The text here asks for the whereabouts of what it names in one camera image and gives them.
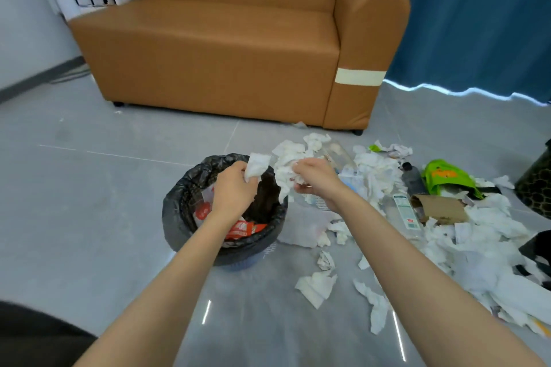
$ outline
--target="gray tile floor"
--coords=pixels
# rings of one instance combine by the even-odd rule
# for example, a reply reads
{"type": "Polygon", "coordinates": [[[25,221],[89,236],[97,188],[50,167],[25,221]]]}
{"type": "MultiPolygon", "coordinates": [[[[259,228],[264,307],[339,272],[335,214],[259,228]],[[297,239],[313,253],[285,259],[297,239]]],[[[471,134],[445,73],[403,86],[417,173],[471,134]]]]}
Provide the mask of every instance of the gray tile floor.
{"type": "MultiPolygon", "coordinates": [[[[551,108],[526,100],[385,84],[361,137],[328,132],[350,150],[398,142],[413,147],[417,165],[444,158],[477,176],[515,180],[543,152],[549,128],[551,108]]],[[[172,257],[162,199],[190,166],[208,155],[267,153],[309,132],[140,106],[117,110],[91,78],[0,104],[0,299],[100,334],[172,257]]],[[[551,229],[508,196],[514,218],[534,231],[551,229]]],[[[279,245],[244,272],[212,270],[177,365],[403,365],[392,317],[379,336],[369,333],[367,303],[351,288],[352,278],[377,287],[372,274],[354,271],[357,246],[335,247],[343,268],[319,311],[293,290],[299,276],[315,271],[315,251],[279,245]]],[[[548,341],[513,330],[551,363],[548,341]]],[[[423,365],[407,336],[404,346],[406,364],[423,365]]]]}

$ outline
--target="sofa armrest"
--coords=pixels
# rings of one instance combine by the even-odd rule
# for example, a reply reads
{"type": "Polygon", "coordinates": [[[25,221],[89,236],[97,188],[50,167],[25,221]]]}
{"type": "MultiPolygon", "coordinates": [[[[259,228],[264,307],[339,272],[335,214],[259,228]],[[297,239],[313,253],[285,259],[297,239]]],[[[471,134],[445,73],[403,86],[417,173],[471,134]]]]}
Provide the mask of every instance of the sofa armrest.
{"type": "Polygon", "coordinates": [[[365,129],[379,86],[402,40],[410,0],[336,0],[341,41],[323,127],[365,129]]]}
{"type": "Polygon", "coordinates": [[[409,15],[410,0],[336,0],[334,18],[341,40],[339,68],[386,72],[409,15]]]}

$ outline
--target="wall baseboard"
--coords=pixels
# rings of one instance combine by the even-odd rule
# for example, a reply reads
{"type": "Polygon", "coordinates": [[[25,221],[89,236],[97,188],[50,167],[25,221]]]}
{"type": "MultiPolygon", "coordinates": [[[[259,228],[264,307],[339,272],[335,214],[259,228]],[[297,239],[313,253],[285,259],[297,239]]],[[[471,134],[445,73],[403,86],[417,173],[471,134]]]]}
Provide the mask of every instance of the wall baseboard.
{"type": "Polygon", "coordinates": [[[72,69],[79,67],[85,63],[86,61],[84,61],[84,57],[75,57],[68,61],[65,61],[65,63],[61,63],[55,67],[52,67],[51,69],[45,70],[29,78],[25,78],[18,83],[0,89],[0,103],[12,99],[21,93],[25,93],[26,91],[31,90],[38,85],[43,85],[44,83],[52,81],[60,75],[71,71],[72,69]]]}

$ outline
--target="orange leather sofa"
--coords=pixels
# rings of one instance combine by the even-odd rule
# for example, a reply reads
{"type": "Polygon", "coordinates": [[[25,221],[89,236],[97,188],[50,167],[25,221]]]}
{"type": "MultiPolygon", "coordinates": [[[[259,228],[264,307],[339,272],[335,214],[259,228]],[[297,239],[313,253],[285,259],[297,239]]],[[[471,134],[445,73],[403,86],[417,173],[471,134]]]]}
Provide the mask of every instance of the orange leather sofa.
{"type": "Polygon", "coordinates": [[[409,0],[133,0],[70,21],[106,100],[367,128],[409,0]]]}

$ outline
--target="forearm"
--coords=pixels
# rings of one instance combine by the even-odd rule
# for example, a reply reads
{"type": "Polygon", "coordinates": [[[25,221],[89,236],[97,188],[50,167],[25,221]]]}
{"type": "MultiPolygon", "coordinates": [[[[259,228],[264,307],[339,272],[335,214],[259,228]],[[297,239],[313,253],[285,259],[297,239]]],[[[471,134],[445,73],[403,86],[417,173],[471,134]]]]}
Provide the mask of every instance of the forearm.
{"type": "Polygon", "coordinates": [[[429,366],[544,366],[520,339],[350,190],[335,203],[429,366]]]}
{"type": "Polygon", "coordinates": [[[211,213],[76,366],[172,366],[204,281],[234,222],[211,213]]]}

